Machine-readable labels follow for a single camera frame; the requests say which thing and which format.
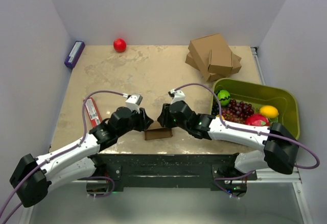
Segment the brown cardboard box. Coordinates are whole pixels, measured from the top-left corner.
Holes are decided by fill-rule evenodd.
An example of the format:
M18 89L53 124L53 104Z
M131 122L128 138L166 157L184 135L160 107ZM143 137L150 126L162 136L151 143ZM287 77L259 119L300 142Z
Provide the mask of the brown cardboard box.
M145 140L156 140L171 138L173 136L172 129L162 127L158 121L154 121L146 131L144 131Z

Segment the green plastic tub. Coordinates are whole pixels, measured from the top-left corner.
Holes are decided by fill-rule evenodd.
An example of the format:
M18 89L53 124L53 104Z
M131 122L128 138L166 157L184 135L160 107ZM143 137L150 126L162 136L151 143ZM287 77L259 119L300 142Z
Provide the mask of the green plastic tub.
M300 136L300 124L298 104L295 97L286 90L265 86L261 84L223 78L216 81L213 91L227 90L232 99L252 104L255 112L264 105L277 108L278 122L298 139Z

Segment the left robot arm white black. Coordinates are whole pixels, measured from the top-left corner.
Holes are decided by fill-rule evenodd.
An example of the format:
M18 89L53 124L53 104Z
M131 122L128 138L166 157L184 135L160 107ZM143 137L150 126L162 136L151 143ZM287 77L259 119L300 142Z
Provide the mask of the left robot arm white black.
M144 132L153 122L144 108L131 111L127 107L119 107L110 118L104 119L71 144L42 156L23 156L10 183L22 205L31 207L46 197L55 185L54 177L59 172L111 147L121 136L132 130Z

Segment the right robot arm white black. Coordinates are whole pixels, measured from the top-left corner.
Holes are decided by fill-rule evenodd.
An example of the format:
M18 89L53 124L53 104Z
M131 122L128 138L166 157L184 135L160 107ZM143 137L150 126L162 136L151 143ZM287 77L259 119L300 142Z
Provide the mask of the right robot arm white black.
M162 127L179 127L197 139L224 140L254 149L236 154L232 162L220 171L223 176L238 180L250 171L265 168L285 175L293 172L298 145L290 143L293 136L280 123L259 129L233 122L223 123L213 115L194 112L184 101L163 104L157 120Z

